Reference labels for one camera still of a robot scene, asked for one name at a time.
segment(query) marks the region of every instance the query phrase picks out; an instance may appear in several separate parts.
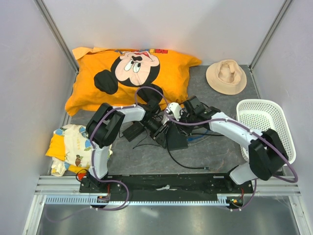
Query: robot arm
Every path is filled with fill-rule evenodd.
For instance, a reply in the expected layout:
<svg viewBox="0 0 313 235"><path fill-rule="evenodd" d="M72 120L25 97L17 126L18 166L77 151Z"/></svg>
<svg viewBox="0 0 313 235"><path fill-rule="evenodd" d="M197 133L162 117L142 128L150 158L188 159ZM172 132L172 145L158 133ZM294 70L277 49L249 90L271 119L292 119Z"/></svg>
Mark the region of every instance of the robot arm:
<svg viewBox="0 0 313 235"><path fill-rule="evenodd" d="M267 148L256 136L241 127L244 126L247 129L247 126L243 124L240 124L241 126L236 125L234 123L236 122L235 120L214 107L204 107L195 96L184 102L184 105L186 112L183 111L177 103L170 103L165 110L165 112L174 117L175 120L180 120L180 122L176 124L179 130L183 130L185 133L191 133L193 127L186 129L186 126L182 125L182 122L184 121L186 123L191 123L217 119L218 121L212 121L209 123L205 122L202 126L208 130L218 132L230 138L249 151L249 163L237 166L228 173L234 184L241 185L246 181L256 178L268 180L284 165L284 161L274 151ZM96 125L100 122L103 116L111 109L113 109L113 107L109 104L101 105L87 125L89 136L91 136ZM152 116L155 115L158 110L159 107L155 103L121 109L119 111L114 111L109 115L108 120L100 125L93 138L93 141L96 143L94 167L95 172L100 179L105 177L108 173L107 160L109 158L109 146L116 139L123 123L140 121L151 131L151 137L161 146L165 147L162 135L165 136L164 131L167 127L166 122L169 121L169 119L164 116L162 123L155 121ZM271 129L266 132L255 129L252 131L273 144L286 157L286 159L288 159L283 145L275 131ZM89 173L94 177L92 169L89 169Z"/></svg>

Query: patterned fabric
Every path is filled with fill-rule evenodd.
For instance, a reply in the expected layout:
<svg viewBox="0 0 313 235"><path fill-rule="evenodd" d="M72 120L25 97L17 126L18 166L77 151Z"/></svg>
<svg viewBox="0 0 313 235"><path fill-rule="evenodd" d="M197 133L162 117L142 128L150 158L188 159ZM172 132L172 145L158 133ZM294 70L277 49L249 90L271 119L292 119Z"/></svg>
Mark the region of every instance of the patterned fabric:
<svg viewBox="0 0 313 235"><path fill-rule="evenodd" d="M53 132L46 153L53 157L51 174L62 176L66 170L77 173L91 166L92 145L86 127L69 124Z"/></svg>

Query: laundry basket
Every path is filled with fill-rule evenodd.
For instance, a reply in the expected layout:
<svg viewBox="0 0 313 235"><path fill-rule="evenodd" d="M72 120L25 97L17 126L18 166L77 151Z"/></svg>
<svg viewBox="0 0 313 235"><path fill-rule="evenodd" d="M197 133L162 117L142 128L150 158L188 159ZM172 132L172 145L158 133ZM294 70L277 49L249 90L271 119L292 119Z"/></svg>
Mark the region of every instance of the laundry basket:
<svg viewBox="0 0 313 235"><path fill-rule="evenodd" d="M278 104L264 99L244 99L237 105L237 120L262 131L269 128L275 130L283 143L289 162L294 162L296 154L292 137L284 112ZM248 151L241 147L241 153L248 162Z"/></svg>

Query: yellow pillow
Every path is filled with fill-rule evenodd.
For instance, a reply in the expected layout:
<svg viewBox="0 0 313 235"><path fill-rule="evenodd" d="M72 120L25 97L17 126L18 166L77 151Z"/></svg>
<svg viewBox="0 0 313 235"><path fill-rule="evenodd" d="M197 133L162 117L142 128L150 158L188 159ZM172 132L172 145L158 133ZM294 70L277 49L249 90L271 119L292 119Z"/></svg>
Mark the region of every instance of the yellow pillow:
<svg viewBox="0 0 313 235"><path fill-rule="evenodd" d="M169 102L187 99L189 68L201 64L196 57L162 49L104 49L79 47L73 50L79 74L65 110L70 116L80 109L96 111L102 103L134 104L135 91L142 86L157 89ZM150 99L166 103L151 89L138 92L138 102Z"/></svg>

